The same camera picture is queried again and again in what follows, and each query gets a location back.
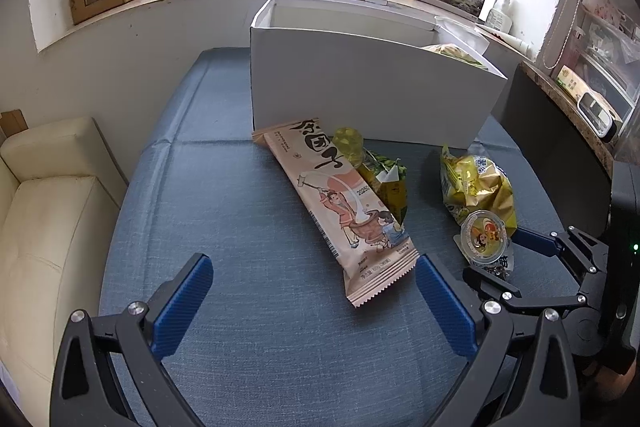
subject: blue gripper pad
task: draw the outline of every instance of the blue gripper pad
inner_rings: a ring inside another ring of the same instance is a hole
[[[424,255],[415,265],[415,282],[451,349],[471,360],[478,352],[476,327],[465,307]]]
[[[157,360],[175,353],[213,282],[213,265],[203,255],[154,322],[151,352]]]

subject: cream leather sofa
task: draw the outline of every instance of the cream leather sofa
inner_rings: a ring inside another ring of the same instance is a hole
[[[126,184],[92,119],[23,131],[0,147],[0,360],[34,427],[69,314],[97,315]]]

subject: white cardboard box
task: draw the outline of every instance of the white cardboard box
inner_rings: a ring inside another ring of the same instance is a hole
[[[487,70],[421,49],[448,42]],[[318,117],[330,135],[464,149],[505,84],[444,28],[367,2],[268,0],[251,25],[254,129]]]

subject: plastic bottle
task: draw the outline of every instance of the plastic bottle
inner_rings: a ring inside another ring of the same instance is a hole
[[[503,33],[509,33],[511,18],[507,15],[511,0],[497,0],[494,7],[489,10],[486,17],[486,25]]]

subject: yellow snack bag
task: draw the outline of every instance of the yellow snack bag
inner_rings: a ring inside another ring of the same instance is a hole
[[[456,158],[444,146],[440,181],[444,204],[459,225],[470,213],[488,210],[500,217],[510,237],[517,229],[511,183],[489,158],[473,155]]]

